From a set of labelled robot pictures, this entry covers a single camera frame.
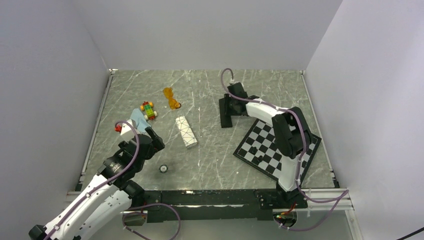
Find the black glasses case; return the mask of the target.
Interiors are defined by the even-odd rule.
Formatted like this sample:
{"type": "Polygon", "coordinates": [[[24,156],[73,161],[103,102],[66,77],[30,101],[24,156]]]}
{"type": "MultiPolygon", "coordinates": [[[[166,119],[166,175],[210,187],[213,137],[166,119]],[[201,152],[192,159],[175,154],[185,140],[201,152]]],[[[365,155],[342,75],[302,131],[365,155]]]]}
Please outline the black glasses case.
{"type": "Polygon", "coordinates": [[[227,106],[230,100],[229,94],[224,94],[223,98],[219,99],[219,115],[221,128],[232,128],[233,123],[230,115],[227,115],[227,106]]]}

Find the light blue cleaning cloth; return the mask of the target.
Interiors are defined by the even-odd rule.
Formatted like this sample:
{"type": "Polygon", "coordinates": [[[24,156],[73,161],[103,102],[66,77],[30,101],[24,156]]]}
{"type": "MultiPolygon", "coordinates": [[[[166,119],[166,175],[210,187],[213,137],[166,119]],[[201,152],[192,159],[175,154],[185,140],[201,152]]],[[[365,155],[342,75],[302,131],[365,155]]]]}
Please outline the light blue cleaning cloth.
{"type": "Polygon", "coordinates": [[[145,119],[145,115],[142,113],[140,108],[133,109],[130,115],[130,119],[133,120],[133,126],[137,128],[140,133],[146,133],[146,128],[151,127],[151,125],[145,119]]]}

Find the white geometric glasses case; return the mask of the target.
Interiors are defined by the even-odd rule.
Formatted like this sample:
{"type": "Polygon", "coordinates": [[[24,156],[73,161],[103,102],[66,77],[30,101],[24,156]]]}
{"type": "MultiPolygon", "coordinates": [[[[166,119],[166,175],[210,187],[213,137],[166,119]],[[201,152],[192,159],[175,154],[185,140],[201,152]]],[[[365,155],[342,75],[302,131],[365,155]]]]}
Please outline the white geometric glasses case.
{"type": "Polygon", "coordinates": [[[185,116],[179,116],[175,119],[176,126],[180,132],[183,143],[187,149],[195,147],[198,144],[198,140],[190,127],[190,124],[185,116]]]}

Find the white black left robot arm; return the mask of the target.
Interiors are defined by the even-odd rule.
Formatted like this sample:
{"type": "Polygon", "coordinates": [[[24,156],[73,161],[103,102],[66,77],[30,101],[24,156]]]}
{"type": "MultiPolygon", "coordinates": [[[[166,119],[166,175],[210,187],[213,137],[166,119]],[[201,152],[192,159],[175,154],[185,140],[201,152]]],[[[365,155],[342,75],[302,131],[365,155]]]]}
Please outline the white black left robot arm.
{"type": "Polygon", "coordinates": [[[132,178],[165,145],[151,127],[128,141],[107,158],[86,188],[57,217],[35,225],[32,240],[88,240],[120,212],[137,210],[144,203],[144,189],[132,178]]]}

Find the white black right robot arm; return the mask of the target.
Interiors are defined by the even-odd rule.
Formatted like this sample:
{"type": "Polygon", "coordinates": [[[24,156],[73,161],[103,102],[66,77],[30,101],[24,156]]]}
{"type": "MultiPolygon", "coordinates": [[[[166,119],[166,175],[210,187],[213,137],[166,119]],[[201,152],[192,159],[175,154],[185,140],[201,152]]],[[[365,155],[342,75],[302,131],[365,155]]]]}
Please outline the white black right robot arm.
{"type": "Polygon", "coordinates": [[[277,181],[282,190],[276,193],[275,199],[280,207],[288,208],[295,202],[293,190],[301,185],[300,166],[312,140],[302,110],[275,106],[258,96],[248,96],[240,82],[223,88],[226,93],[219,100],[222,128],[233,126],[232,116],[253,117],[272,127],[275,146],[288,158],[282,161],[282,173],[277,181]]]}

